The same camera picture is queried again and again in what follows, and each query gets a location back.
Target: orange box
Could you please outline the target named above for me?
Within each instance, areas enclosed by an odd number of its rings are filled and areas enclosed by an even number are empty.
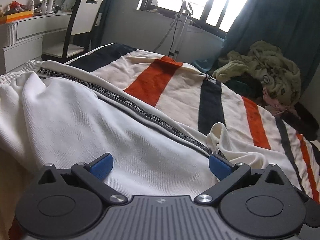
[[[33,11],[26,11],[26,12],[20,12],[20,13],[14,13],[10,15],[6,15],[3,17],[0,17],[0,24],[13,22],[16,20],[21,20],[25,18],[29,18],[33,16]]]

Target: black stripe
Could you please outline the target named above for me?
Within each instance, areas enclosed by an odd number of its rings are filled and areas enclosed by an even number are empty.
[[[212,126],[217,122],[226,125],[221,92],[221,83],[207,75],[201,86],[198,119],[198,130],[204,135],[210,133]]]
[[[127,98],[117,95],[114,92],[111,92],[109,90],[106,90],[103,87],[100,87],[96,84],[93,83],[89,83],[89,82],[85,82],[81,79],[75,78],[73,76],[70,76],[68,74],[64,74],[64,73],[59,73],[59,72],[55,72],[55,71],[51,71],[48,69],[44,69],[44,68],[40,68],[38,70],[39,74],[44,74],[46,76],[51,76],[51,77],[62,77],[62,78],[66,78],[69,80],[72,80],[74,82],[77,82],[79,84],[82,84],[86,87],[89,87],[90,89],[93,89],[99,93],[101,93],[102,95],[111,98],[113,100],[116,100],[118,102],[120,102],[121,104],[130,107],[132,110],[134,110],[136,113],[140,114],[141,116],[143,116],[144,118],[148,119],[149,121],[153,121],[154,123],[157,123],[158,125],[162,126],[163,128],[165,128],[167,131],[175,134],[176,136],[192,143],[193,145],[199,147],[200,149],[204,150],[205,152],[207,152],[209,155],[212,153],[212,151],[207,148],[205,145],[203,145],[202,143],[198,142],[197,140],[181,133],[178,129],[172,127],[171,125],[169,125],[167,122],[163,121],[161,118],[157,117],[156,115],[150,114],[148,112],[146,112],[144,109],[142,109],[140,106],[138,106],[137,104],[133,103],[132,101],[129,101]]]
[[[310,143],[312,145],[313,155],[315,156],[316,162],[320,166],[320,151],[312,142],[310,142]]]
[[[136,49],[120,43],[114,43],[104,46],[89,55],[80,57],[68,65],[92,72],[133,51],[136,51]]]
[[[289,136],[288,136],[288,131],[287,128],[284,124],[284,122],[279,118],[279,117],[275,117],[276,118],[276,125],[278,127],[278,130],[280,132],[280,136],[281,136],[281,144],[282,147],[284,149],[284,153],[287,156],[288,160],[290,161],[294,171],[296,172],[297,178],[298,178],[298,182],[299,185],[301,187],[301,190],[303,191],[303,193],[306,193],[303,186],[302,186],[302,182],[301,182],[301,178],[299,175],[299,170],[298,167],[294,161],[294,156],[291,150],[291,144],[290,144],[290,140],[289,140]]]

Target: vanity table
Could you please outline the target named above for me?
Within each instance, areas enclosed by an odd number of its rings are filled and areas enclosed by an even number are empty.
[[[43,35],[62,32],[71,12],[58,12],[0,25],[0,75],[42,55]]]

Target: striped blanket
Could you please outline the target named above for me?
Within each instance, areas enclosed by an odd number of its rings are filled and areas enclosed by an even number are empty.
[[[193,66],[118,43],[66,64],[92,72],[205,135],[221,122],[244,145],[286,155],[301,189],[319,203],[319,150],[287,123]]]

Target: drawer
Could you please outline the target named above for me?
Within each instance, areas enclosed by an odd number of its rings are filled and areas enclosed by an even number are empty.
[[[67,29],[70,15],[55,15],[46,17],[34,17],[26,21],[18,22],[17,40],[36,34]]]
[[[4,74],[26,63],[28,60],[40,57],[42,54],[42,37],[21,42],[1,50],[1,74]]]

